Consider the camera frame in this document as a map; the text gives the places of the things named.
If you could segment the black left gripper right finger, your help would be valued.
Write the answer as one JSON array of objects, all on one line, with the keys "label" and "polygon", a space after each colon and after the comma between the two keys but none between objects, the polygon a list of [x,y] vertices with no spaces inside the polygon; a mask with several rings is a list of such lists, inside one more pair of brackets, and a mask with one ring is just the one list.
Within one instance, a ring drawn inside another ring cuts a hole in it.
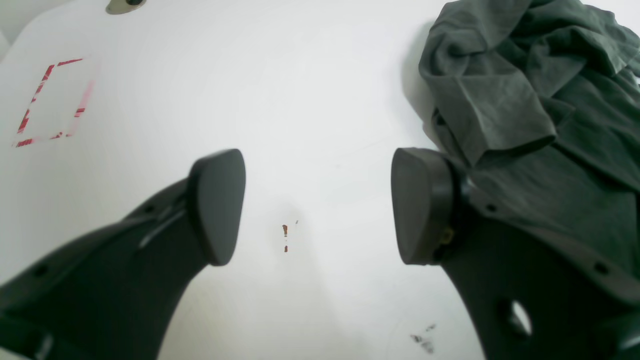
[{"label": "black left gripper right finger", "polygon": [[452,281],[487,360],[637,360],[639,282],[565,235],[505,219],[444,153],[391,160],[398,252]]}]

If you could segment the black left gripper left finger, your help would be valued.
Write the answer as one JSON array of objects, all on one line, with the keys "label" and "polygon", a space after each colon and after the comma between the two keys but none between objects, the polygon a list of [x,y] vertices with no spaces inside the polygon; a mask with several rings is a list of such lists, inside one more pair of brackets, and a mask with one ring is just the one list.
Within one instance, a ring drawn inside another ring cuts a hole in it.
[{"label": "black left gripper left finger", "polygon": [[194,162],[128,216],[65,244],[1,287],[1,352],[23,360],[155,360],[192,280],[230,262],[242,152]]}]

